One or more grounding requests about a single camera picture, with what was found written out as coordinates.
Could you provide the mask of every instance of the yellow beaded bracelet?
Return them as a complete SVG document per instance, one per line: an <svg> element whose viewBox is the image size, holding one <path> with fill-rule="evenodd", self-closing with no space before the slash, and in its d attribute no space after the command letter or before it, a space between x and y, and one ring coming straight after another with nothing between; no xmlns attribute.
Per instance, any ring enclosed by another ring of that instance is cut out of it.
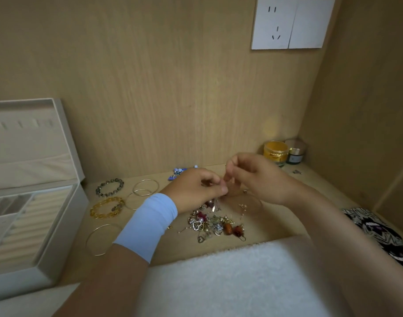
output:
<svg viewBox="0 0 403 317"><path fill-rule="evenodd" d="M117 201L118 204L112 208L112 211L110 213L96 213L97 209L99 209L101 206L109 203L109 202L113 202L113 201ZM90 216L94 217L95 219L105 219L105 218L113 218L116 215L119 215L121 210L122 210L122 206L125 205L125 201L124 199L120 198L120 197L109 197L106 198L105 200L96 203L91 209L90 209Z"/></svg>

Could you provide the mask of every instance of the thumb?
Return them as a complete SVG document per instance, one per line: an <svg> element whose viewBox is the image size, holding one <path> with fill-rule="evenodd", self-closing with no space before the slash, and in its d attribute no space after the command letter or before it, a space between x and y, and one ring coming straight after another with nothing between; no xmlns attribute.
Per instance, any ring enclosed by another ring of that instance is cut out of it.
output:
<svg viewBox="0 0 403 317"><path fill-rule="evenodd" d="M250 181L250 179L253 176L253 174L251 172L248 172L248 171L244 170L244 169L241 169L240 167L235 166L232 169L232 176L236 180L238 180L238 181L244 183L246 186L248 186L247 184Z"/></svg>
<svg viewBox="0 0 403 317"><path fill-rule="evenodd" d="M223 185L214 185L211 187L206 187L206 200L211 200L225 195L228 192L228 187Z"/></svg>

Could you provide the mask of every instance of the hand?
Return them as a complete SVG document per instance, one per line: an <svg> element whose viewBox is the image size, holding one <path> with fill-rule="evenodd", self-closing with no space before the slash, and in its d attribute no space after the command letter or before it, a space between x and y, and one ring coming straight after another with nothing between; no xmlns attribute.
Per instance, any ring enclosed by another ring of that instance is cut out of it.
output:
<svg viewBox="0 0 403 317"><path fill-rule="evenodd" d="M178 214L197 209L206 201L223 196L227 192L225 181L205 168L185 170L161 190L161 193L175 203Z"/></svg>
<svg viewBox="0 0 403 317"><path fill-rule="evenodd" d="M226 163L225 181L235 178L236 185L244 183L259 199L287 205L303 185L272 161L254 153L238 153Z"/></svg>

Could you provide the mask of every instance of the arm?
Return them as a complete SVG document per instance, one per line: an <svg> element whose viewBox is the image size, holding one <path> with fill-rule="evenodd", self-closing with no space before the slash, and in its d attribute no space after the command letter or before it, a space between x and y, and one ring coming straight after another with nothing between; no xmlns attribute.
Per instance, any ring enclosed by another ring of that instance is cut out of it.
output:
<svg viewBox="0 0 403 317"><path fill-rule="evenodd" d="M403 316L403 267L331 201L260 155L232 157L225 180L231 178L300 219L356 316Z"/></svg>
<svg viewBox="0 0 403 317"><path fill-rule="evenodd" d="M168 225L177 214L227 192L225 181L212 171L198 168L183 172L136 210L88 279L54 317L130 316L156 245Z"/></svg>

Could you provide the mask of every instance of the yellow jar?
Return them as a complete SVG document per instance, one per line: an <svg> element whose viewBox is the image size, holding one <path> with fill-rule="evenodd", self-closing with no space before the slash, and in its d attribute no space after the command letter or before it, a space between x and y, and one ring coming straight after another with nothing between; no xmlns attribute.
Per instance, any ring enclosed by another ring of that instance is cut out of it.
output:
<svg viewBox="0 0 403 317"><path fill-rule="evenodd" d="M288 158L288 146L282 141L268 141L263 146L263 155L283 167Z"/></svg>

